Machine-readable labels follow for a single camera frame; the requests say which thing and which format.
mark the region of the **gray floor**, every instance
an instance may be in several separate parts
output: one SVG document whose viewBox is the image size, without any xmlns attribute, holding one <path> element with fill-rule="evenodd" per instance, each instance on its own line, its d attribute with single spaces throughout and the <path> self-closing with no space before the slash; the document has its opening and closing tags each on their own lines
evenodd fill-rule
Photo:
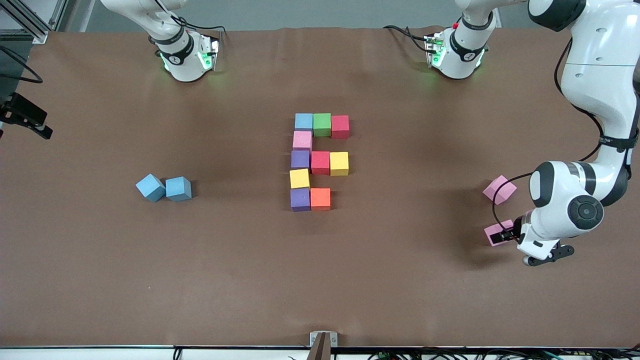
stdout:
<svg viewBox="0 0 640 360">
<path fill-rule="evenodd" d="M 460 16 L 453 0 L 190 0 L 176 11 L 199 26 L 224 25 L 227 30 L 280 28 L 381 28 L 393 24 L 423 28 L 450 26 Z M 505 27 L 535 26 L 526 3 L 500 9 Z M 98 0 L 87 31 L 142 31 L 132 21 L 107 10 Z"/>
</svg>

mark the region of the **yellow cube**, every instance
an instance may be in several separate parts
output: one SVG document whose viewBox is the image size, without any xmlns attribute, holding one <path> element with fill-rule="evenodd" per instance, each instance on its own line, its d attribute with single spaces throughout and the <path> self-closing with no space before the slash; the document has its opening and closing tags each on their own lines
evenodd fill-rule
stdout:
<svg viewBox="0 0 640 360">
<path fill-rule="evenodd" d="M 290 170 L 289 179 L 291 180 L 292 189 L 308 188 L 309 185 L 309 169 L 301 168 L 299 170 Z"/>
<path fill-rule="evenodd" d="M 329 155 L 329 167 L 331 176 L 349 175 L 349 153 L 332 152 Z"/>
</svg>

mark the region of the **orange cube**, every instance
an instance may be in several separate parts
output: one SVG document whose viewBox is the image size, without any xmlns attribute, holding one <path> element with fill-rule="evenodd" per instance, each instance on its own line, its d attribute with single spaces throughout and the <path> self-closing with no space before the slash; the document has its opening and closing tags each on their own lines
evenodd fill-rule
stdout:
<svg viewBox="0 0 640 360">
<path fill-rule="evenodd" d="M 331 189 L 311 188 L 311 211 L 331 210 Z"/>
</svg>

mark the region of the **wires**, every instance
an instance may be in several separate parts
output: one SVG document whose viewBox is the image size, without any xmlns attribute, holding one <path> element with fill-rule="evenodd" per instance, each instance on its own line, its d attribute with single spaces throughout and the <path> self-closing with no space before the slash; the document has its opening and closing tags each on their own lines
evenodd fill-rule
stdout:
<svg viewBox="0 0 640 360">
<path fill-rule="evenodd" d="M 420 46 L 420 44 L 418 44 L 418 41 L 416 41 L 416 40 L 424 41 L 424 37 L 417 37 L 414 34 L 411 34 L 411 31 L 409 30 L 408 26 L 404 30 L 401 29 L 401 28 L 398 28 L 395 25 L 387 25 L 383 29 L 391 29 L 391 30 L 396 30 L 396 31 L 400 32 L 402 35 L 410 38 L 411 41 L 413 41 L 413 43 L 418 47 L 418 49 L 424 51 L 425 53 L 429 53 L 429 54 L 435 54 L 436 53 L 436 51 L 434 51 L 434 50 L 425 49 L 424 47 Z"/>
<path fill-rule="evenodd" d="M 222 29 L 222 31 L 224 33 L 227 32 L 227 29 L 224 26 L 197 26 L 194 25 L 190 22 L 188 22 L 185 18 L 181 17 L 181 16 L 175 16 L 174 14 L 172 14 L 171 12 L 169 12 L 169 10 L 167 10 L 167 8 L 164 6 L 163 3 L 160 2 L 160 0 L 154 0 L 156 2 L 156 4 L 158 6 L 160 6 L 160 9 L 162 9 L 162 11 L 164 11 L 165 13 L 167 13 L 169 16 L 171 16 L 171 19 L 173 21 L 175 21 L 176 24 L 180 25 L 180 26 L 184 26 L 185 28 L 189 28 L 192 30 L 195 29 L 202 29 L 202 30 L 216 30 L 216 29 Z"/>
<path fill-rule="evenodd" d="M 558 71 L 560 69 L 560 64 L 562 64 L 562 60 L 564 59 L 564 57 L 566 56 L 566 54 L 569 52 L 569 50 L 571 49 L 571 45 L 573 44 L 573 38 L 569 39 L 569 42 L 567 43 L 567 45 L 564 47 L 564 50 L 562 51 L 562 55 L 560 55 L 560 58 L 558 59 L 558 62 L 556 63 L 556 68 L 554 69 L 554 84 L 556 85 L 556 89 L 558 90 L 558 92 L 560 92 L 560 94 L 562 94 L 562 88 L 560 87 L 560 82 L 558 81 Z M 602 129 L 602 125 L 600 125 L 598 119 L 596 119 L 595 115 L 593 115 L 592 113 L 581 109 L 579 107 L 577 107 L 576 105 L 572 106 L 578 110 L 579 112 L 587 115 L 589 117 L 589 119 L 591 119 L 591 121 L 593 121 L 593 123 L 596 125 L 596 127 L 598 128 L 598 135 L 602 136 L 604 133 L 604 130 Z M 583 157 L 582 159 L 578 160 L 578 161 L 585 161 L 588 158 L 592 157 L 596 152 L 598 152 L 598 150 L 600 150 L 600 142 L 598 142 L 596 144 L 596 147 L 593 148 L 593 150 L 587 154 L 585 157 Z M 509 180 L 506 181 L 506 183 L 498 186 L 498 189 L 495 191 L 495 193 L 493 194 L 493 201 L 491 204 L 491 212 L 493 214 L 493 218 L 495 219 L 495 221 L 500 225 L 500 227 L 502 228 L 503 231 L 507 232 L 509 234 L 509 237 L 512 240 L 517 240 L 516 236 L 509 230 L 507 230 L 504 225 L 502 225 L 502 222 L 500 221 L 500 219 L 498 219 L 498 216 L 495 214 L 495 198 L 498 195 L 498 193 L 500 192 L 500 189 L 504 186 L 507 185 L 513 181 L 516 181 L 518 179 L 521 179 L 523 177 L 529 177 L 533 174 L 533 172 L 528 172 L 526 174 L 522 174 L 516 177 L 513 177 Z"/>
<path fill-rule="evenodd" d="M 9 74 L 0 74 L 0 78 L 16 79 L 16 80 L 27 81 L 28 83 L 42 84 L 42 78 L 40 77 L 40 75 L 38 75 L 35 71 L 33 71 L 33 69 L 31 69 L 27 65 L 27 59 L 25 59 L 24 57 L 22 57 L 20 54 L 16 53 L 15 51 L 9 49 L 8 47 L 2 46 L 2 45 L 0 45 L 0 51 L 5 53 L 11 59 L 14 59 L 17 63 L 20 64 L 20 66 L 22 66 L 23 68 L 27 69 L 27 71 L 29 71 L 32 75 L 34 75 L 36 77 L 35 79 L 30 79 L 30 78 L 24 78 L 22 76 L 13 76 L 13 75 L 9 75 Z"/>
<path fill-rule="evenodd" d="M 548 352 L 546 350 L 542 350 L 542 352 L 544 352 L 546 355 L 549 355 L 549 357 L 554 358 L 555 360 L 564 360 L 562 357 L 559 357 L 558 355 L 554 355 L 551 352 Z"/>
<path fill-rule="evenodd" d="M 613 359 L 625 359 L 625 360 L 633 360 L 634 356 L 637 356 L 637 353 L 640 352 L 640 344 L 628 349 L 628 350 L 620 350 L 620 349 L 610 349 L 607 352 L 600 350 L 591 350 L 585 348 L 573 348 L 571 350 L 562 350 L 558 356 L 563 354 L 570 355 L 588 355 L 591 356 L 593 360 L 613 360 Z"/>
</svg>

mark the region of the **purple cube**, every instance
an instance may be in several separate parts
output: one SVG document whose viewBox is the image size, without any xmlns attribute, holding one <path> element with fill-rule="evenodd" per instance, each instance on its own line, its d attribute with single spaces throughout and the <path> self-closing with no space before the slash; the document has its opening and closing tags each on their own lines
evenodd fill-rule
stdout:
<svg viewBox="0 0 640 360">
<path fill-rule="evenodd" d="M 311 211 L 309 188 L 291 189 L 291 209 L 293 211 Z"/>
<path fill-rule="evenodd" d="M 309 168 L 310 153 L 306 150 L 293 150 L 291 152 L 291 168 L 293 170 Z"/>
</svg>

